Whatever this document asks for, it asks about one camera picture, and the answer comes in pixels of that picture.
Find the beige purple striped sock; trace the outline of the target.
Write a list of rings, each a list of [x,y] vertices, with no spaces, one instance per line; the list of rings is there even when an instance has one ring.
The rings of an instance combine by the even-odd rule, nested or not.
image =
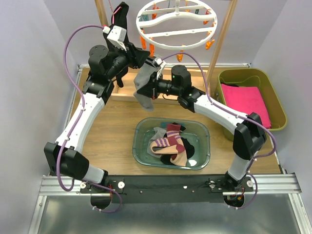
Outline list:
[[[186,155],[180,136],[158,138],[152,142],[150,148],[155,155]]]

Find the white round clip hanger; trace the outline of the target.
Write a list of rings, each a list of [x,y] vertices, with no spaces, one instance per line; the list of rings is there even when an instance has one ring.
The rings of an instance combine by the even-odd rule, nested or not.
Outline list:
[[[200,0],[153,0],[136,17],[136,28],[147,43],[165,50],[190,50],[210,41],[217,14]]]

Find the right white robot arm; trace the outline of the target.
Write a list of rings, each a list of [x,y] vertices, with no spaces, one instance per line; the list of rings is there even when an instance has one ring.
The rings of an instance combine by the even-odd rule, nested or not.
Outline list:
[[[193,113],[204,115],[225,127],[233,135],[234,160],[225,173],[222,185],[224,189],[235,191],[266,142],[265,128],[256,113],[250,115],[236,111],[212,100],[191,82],[191,73],[183,65],[171,68],[171,79],[163,79],[162,69],[144,64],[134,79],[134,96],[146,110],[152,110],[152,100],[160,94],[177,97],[178,103]]]

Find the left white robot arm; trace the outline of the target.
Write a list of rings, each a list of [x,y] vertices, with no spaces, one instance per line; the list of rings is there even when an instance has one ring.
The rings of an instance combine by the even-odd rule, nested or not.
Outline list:
[[[122,77],[128,69],[140,68],[149,52],[128,43],[125,49],[96,45],[89,51],[90,71],[82,89],[77,109],[70,122],[54,143],[44,147],[50,170],[57,175],[91,182],[92,188],[104,192],[108,187],[108,172],[90,164],[82,155],[88,132],[108,101],[114,86],[123,87]]]

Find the grey sock black stripes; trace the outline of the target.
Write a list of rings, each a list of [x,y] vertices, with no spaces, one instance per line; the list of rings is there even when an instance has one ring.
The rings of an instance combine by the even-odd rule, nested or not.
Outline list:
[[[166,129],[164,128],[160,128],[160,127],[154,127],[154,132],[155,134],[151,137],[151,139],[148,142],[148,147],[147,147],[147,153],[155,158],[160,158],[161,155],[155,155],[152,151],[151,151],[151,144],[153,141],[155,141],[158,138],[163,138],[164,135],[166,134]]]

